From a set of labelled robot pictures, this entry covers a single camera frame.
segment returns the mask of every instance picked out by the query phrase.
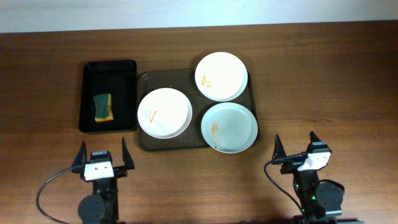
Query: white plate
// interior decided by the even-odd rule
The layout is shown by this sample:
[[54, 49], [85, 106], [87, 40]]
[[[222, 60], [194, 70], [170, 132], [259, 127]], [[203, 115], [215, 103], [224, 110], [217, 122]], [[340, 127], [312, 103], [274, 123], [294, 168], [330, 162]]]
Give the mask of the white plate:
[[220, 103], [211, 107], [201, 121], [201, 133], [213, 149], [237, 153], [256, 140], [258, 125], [253, 114], [237, 103]]
[[188, 127], [192, 119], [192, 105], [182, 92], [160, 88], [142, 99], [137, 117], [142, 130], [150, 136], [172, 138]]
[[209, 99], [229, 101], [248, 84], [248, 71], [237, 56], [216, 52], [204, 57], [195, 70], [198, 89]]

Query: white wall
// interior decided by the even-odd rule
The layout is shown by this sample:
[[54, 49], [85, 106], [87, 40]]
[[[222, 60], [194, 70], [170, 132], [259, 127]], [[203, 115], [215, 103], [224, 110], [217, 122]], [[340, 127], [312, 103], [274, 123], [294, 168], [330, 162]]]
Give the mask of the white wall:
[[398, 0], [2, 0], [0, 32], [398, 19]]

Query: sponge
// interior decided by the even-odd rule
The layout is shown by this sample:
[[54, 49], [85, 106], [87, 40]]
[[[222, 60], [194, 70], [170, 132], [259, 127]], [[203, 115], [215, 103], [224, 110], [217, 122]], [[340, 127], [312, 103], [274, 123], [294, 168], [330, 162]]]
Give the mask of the sponge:
[[113, 120], [111, 95], [109, 93], [94, 96], [94, 104], [96, 108], [95, 121], [97, 123]]

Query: food stain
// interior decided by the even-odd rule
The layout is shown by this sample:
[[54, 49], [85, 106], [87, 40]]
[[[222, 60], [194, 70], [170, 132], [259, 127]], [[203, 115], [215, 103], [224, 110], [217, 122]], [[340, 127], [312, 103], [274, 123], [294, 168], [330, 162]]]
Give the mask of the food stain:
[[201, 85], [206, 86], [207, 88], [211, 88], [211, 82], [206, 79], [206, 75], [201, 77]]
[[149, 112], [149, 116], [148, 116], [148, 118], [149, 118], [149, 128], [150, 128], [150, 125], [154, 122], [154, 119], [155, 119], [155, 116], [156, 116], [156, 112], [157, 111], [154, 111], [154, 113], [152, 113], [152, 110]]
[[221, 141], [217, 138], [217, 131], [218, 131], [218, 123], [216, 121], [213, 121], [213, 125], [211, 127], [211, 136], [213, 137], [216, 144], [221, 145]]

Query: black cable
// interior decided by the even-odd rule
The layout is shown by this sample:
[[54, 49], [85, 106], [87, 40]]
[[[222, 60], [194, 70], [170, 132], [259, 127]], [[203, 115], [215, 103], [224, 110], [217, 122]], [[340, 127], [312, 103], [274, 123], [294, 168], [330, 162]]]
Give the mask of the black cable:
[[46, 218], [48, 218], [49, 220], [52, 220], [52, 221], [54, 221], [54, 222], [56, 222], [56, 223], [68, 224], [68, 223], [66, 223], [66, 222], [63, 222], [63, 221], [61, 221], [61, 220], [57, 220], [56, 218], [50, 216], [50, 215], [47, 214], [45, 211], [43, 211], [42, 208], [40, 207], [39, 198], [40, 198], [40, 194], [42, 193], [44, 187], [45, 187], [48, 183], [50, 183], [51, 180], [53, 180], [54, 178], [59, 177], [60, 175], [66, 173], [66, 172], [68, 172], [68, 171], [70, 171], [70, 170], [72, 170], [72, 169], [79, 168], [79, 167], [81, 167], [81, 166], [82, 166], [82, 165], [70, 167], [70, 168], [64, 169], [63, 171], [59, 172], [58, 174], [55, 174], [54, 176], [52, 176], [51, 178], [49, 178], [49, 180], [46, 181], [46, 182], [40, 187], [39, 191], [37, 192], [37, 195], [36, 195], [36, 207], [37, 207], [37, 209], [39, 209], [39, 211], [40, 211]]
[[275, 181], [272, 180], [271, 176], [270, 176], [270, 175], [268, 174], [268, 172], [267, 172], [267, 166], [268, 166], [269, 164], [271, 164], [272, 162], [281, 161], [281, 160], [284, 160], [284, 159], [287, 159], [287, 158], [288, 158], [288, 157], [281, 158], [281, 159], [274, 159], [274, 160], [271, 160], [271, 161], [267, 162], [267, 163], [265, 164], [265, 166], [264, 166], [264, 172], [266, 173], [266, 176], [268, 177], [269, 181], [271, 181], [271, 183], [274, 184], [276, 188], [278, 188], [281, 192], [283, 192], [283, 193], [286, 194], [290, 199], [292, 199], [292, 201], [294, 202], [294, 204], [296, 204], [296, 206], [298, 207], [298, 209], [300, 209], [300, 212], [301, 212], [301, 214], [303, 215], [303, 217], [304, 217], [304, 219], [305, 219], [305, 222], [306, 222], [307, 224], [310, 224], [310, 222], [309, 222], [308, 219], [307, 219], [307, 216], [305, 216], [305, 214], [304, 214], [304, 212], [303, 212], [302, 207], [301, 207], [300, 204], [296, 201], [296, 199], [294, 199], [294, 198], [293, 198], [289, 193], [287, 193], [282, 187], [279, 187], [279, 185], [277, 185], [277, 183], [275, 183]]

